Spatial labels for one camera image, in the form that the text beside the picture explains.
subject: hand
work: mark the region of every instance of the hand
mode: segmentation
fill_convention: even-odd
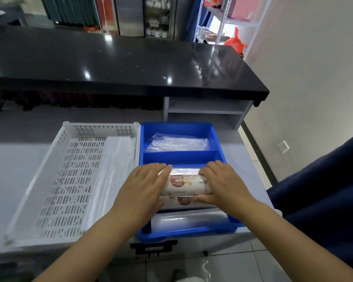
[[[207,178],[213,193],[194,196],[193,200],[196,202],[215,205],[239,220],[243,220],[249,209],[258,202],[227,163],[219,160],[208,162],[200,169],[199,174]]]
[[[160,163],[140,165],[124,182],[107,215],[119,224],[126,238],[133,236],[164,205],[159,197],[171,169],[171,165]]]

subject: blue plastic bin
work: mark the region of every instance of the blue plastic bin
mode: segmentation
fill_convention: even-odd
[[[152,137],[156,133],[168,135],[184,135],[199,138],[207,138],[210,143],[210,150],[206,151],[164,151],[164,152],[144,152],[152,142]],[[209,161],[221,160],[226,162],[225,156],[218,142],[216,132],[211,123],[142,123],[140,160],[139,164],[166,163],[173,167],[201,168]],[[225,224],[209,225],[193,229],[181,229],[171,232],[152,232],[151,223],[147,223],[137,237],[143,243],[162,241],[166,237],[200,237],[204,235],[223,234],[235,232],[237,227],[244,226],[240,221],[228,216]]]

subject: metal shelving rack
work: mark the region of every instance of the metal shelving rack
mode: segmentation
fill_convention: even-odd
[[[220,27],[218,29],[218,36],[217,36],[215,44],[218,45],[220,43],[220,40],[221,40],[221,37],[222,37],[222,31],[224,30],[224,26],[225,26],[226,23],[227,24],[233,24],[233,25],[236,25],[236,26],[253,27],[253,28],[255,28],[255,31],[254,31],[254,33],[252,35],[252,38],[251,38],[251,41],[249,42],[248,47],[246,49],[246,52],[245,52],[245,54],[243,56],[243,59],[246,60],[246,57],[247,57],[247,55],[249,53],[249,50],[251,49],[251,46],[252,46],[252,44],[254,42],[254,39],[255,39],[255,37],[257,35],[257,32],[259,31],[259,28],[260,28],[260,26],[261,26],[261,24],[263,22],[263,19],[264,19],[264,16],[265,16],[265,14],[266,14],[266,12],[268,10],[268,7],[271,4],[271,1],[272,0],[267,0],[267,3],[264,6],[263,12],[261,13],[261,16],[260,16],[258,22],[255,22],[255,21],[242,21],[242,20],[235,20],[235,19],[229,18],[227,16],[227,14],[229,13],[231,0],[227,0],[224,12],[222,12],[221,9],[212,8],[212,7],[206,7],[206,9],[208,11],[210,11],[213,16],[215,16],[216,18],[218,18],[221,21]],[[199,14],[198,14],[198,20],[197,20],[197,25],[196,25],[196,30],[195,30],[195,37],[194,37],[194,41],[193,42],[196,42],[198,30],[199,30],[199,28],[201,28],[201,27],[198,26],[198,24],[200,23],[200,16],[201,16],[201,10],[202,10],[203,3],[204,3],[204,0],[201,0],[200,8],[199,8]]]

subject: wall socket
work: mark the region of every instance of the wall socket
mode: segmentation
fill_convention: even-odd
[[[286,141],[280,142],[277,146],[280,149],[282,154],[284,154],[285,152],[287,152],[289,150],[289,146],[287,145]]]

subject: person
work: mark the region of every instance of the person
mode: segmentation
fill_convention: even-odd
[[[118,247],[162,207],[159,196],[171,169],[171,165],[158,163],[137,166],[120,189],[111,210],[35,281],[95,281]],[[292,281],[353,282],[351,267],[254,199],[230,165],[209,162],[200,174],[207,178],[212,194],[196,195],[193,200],[216,205],[244,223]]]

